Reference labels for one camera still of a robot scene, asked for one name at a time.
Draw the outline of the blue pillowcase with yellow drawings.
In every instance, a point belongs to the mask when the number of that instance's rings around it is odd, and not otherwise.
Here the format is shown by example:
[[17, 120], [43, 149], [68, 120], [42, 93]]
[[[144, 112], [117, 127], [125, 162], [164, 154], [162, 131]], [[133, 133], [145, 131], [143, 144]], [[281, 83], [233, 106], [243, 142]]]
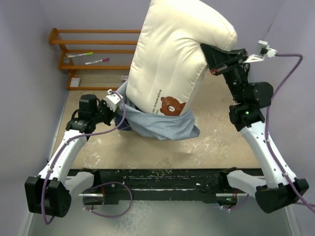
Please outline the blue pillowcase with yellow drawings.
[[123, 97], [126, 105], [126, 115], [123, 118], [123, 106], [117, 109], [114, 118], [115, 125], [121, 131], [135, 131], [140, 136], [156, 138], [159, 140], [186, 140], [200, 135], [195, 125], [192, 110], [182, 116], [158, 116], [142, 112], [126, 96], [127, 82], [124, 82], [117, 92]]

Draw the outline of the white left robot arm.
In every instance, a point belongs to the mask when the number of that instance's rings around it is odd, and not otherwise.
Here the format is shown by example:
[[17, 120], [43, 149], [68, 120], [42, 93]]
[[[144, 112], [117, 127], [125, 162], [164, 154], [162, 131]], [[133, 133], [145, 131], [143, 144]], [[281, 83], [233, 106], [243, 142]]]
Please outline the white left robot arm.
[[69, 170], [82, 147], [90, 136], [95, 136], [96, 125], [110, 125], [123, 98], [109, 90], [102, 100], [96, 95], [85, 94], [79, 100], [79, 108], [66, 125], [63, 139], [47, 165], [35, 177], [28, 177], [25, 193], [29, 211], [41, 214], [45, 224], [51, 218], [65, 217], [71, 207], [71, 201], [86, 189], [95, 193], [101, 188], [98, 171], [83, 170], [68, 177]]

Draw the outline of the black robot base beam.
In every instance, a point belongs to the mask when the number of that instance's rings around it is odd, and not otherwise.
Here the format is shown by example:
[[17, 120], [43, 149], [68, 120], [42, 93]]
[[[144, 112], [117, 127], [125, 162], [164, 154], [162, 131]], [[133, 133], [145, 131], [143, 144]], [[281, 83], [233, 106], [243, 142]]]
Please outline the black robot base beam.
[[106, 205], [119, 201], [200, 201], [235, 203], [241, 190], [220, 183], [221, 169], [98, 169], [94, 189], [83, 197]]

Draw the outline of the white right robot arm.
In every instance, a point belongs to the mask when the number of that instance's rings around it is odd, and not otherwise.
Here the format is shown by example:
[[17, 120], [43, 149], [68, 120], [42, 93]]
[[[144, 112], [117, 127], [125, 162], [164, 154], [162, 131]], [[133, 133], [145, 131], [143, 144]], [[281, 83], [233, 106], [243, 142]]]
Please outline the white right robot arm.
[[214, 46], [201, 44], [208, 68], [212, 75], [223, 75], [235, 105], [229, 107], [229, 119], [252, 149], [264, 179], [250, 176], [238, 168], [222, 171], [219, 187], [223, 192], [238, 189], [255, 198], [265, 213], [271, 213], [291, 204], [314, 207], [303, 198], [309, 189], [308, 182], [291, 170], [282, 158], [269, 133], [269, 109], [278, 89], [268, 82], [248, 80], [250, 64], [264, 61], [266, 57], [298, 57], [301, 54], [280, 54], [270, 48], [268, 42], [259, 41], [256, 54], [248, 55], [245, 49], [224, 51]]

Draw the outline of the small white box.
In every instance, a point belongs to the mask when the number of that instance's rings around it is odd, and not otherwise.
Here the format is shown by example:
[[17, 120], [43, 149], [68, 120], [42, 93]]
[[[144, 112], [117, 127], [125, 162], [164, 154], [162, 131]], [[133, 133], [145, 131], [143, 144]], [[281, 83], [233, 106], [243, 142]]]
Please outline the small white box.
[[80, 78], [78, 78], [78, 77], [72, 77], [72, 78], [70, 79], [69, 87], [70, 87], [70, 88], [72, 88], [72, 87], [74, 87], [74, 88], [80, 87], [80, 81], [81, 81]]

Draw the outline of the pink capped marker pen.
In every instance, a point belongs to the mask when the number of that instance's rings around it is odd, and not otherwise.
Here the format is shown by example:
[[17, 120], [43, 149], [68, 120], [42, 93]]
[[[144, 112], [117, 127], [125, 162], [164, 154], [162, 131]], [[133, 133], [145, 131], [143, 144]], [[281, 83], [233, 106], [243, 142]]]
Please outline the pink capped marker pen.
[[109, 61], [109, 60], [110, 60], [110, 58], [94, 60], [94, 61], [86, 62], [85, 65], [92, 65], [92, 64], [96, 64], [96, 63], [100, 63], [100, 62], [106, 62], [106, 61]]

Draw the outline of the green capped marker pen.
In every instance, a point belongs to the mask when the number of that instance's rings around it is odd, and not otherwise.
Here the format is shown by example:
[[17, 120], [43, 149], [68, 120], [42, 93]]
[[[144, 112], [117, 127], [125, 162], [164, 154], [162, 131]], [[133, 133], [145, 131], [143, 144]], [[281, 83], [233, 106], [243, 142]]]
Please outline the green capped marker pen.
[[77, 57], [83, 57], [83, 56], [91, 56], [93, 55], [93, 52], [87, 52], [87, 53], [81, 53], [81, 54], [66, 54], [67, 58], [77, 58]]

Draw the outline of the orange wooden shelf rack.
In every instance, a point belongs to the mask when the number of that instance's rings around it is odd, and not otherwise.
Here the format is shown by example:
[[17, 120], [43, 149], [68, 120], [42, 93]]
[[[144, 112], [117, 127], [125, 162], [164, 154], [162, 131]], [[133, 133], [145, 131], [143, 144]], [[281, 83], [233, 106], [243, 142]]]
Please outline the orange wooden shelf rack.
[[[136, 29], [57, 29], [53, 28], [48, 37], [50, 45], [58, 45], [61, 49], [61, 56], [58, 68], [68, 72], [68, 90], [108, 90], [109, 83], [105, 85], [87, 86], [80, 84], [80, 87], [70, 88], [70, 79], [89, 74], [99, 70], [119, 71], [127, 74], [130, 69], [135, 47], [141, 30]], [[66, 54], [81, 54], [93, 52], [91, 56], [67, 58]], [[86, 62], [110, 58], [109, 61], [92, 65], [85, 65]]]

